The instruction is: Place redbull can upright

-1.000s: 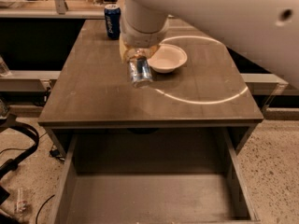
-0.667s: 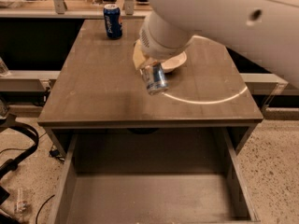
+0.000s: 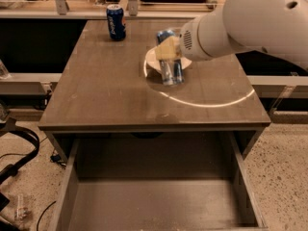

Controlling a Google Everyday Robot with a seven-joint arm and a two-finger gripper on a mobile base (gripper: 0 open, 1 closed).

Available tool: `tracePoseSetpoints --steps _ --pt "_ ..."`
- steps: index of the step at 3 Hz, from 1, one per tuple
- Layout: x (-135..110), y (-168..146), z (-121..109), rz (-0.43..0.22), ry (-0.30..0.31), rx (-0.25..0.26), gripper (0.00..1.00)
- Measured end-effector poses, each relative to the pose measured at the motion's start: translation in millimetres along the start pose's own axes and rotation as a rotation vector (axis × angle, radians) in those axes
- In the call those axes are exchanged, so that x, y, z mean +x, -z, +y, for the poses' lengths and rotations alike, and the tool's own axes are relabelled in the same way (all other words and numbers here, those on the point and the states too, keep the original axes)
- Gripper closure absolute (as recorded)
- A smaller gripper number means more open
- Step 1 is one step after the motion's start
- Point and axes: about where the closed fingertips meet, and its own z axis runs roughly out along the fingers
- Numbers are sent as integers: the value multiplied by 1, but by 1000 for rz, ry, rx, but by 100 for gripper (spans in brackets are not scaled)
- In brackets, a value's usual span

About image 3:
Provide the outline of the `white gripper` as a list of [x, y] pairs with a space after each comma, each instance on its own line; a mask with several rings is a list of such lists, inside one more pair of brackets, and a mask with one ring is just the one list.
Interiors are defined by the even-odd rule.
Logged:
[[180, 40], [170, 36], [155, 48], [157, 60], [167, 61], [181, 58], [182, 55], [191, 61], [205, 61], [209, 55], [202, 49], [198, 37], [200, 17], [186, 24], [180, 30]]

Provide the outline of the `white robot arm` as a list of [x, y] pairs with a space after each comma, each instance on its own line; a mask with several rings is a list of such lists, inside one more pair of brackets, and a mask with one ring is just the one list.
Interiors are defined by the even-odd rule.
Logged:
[[308, 0], [225, 0], [155, 48], [158, 60], [258, 51], [308, 69]]

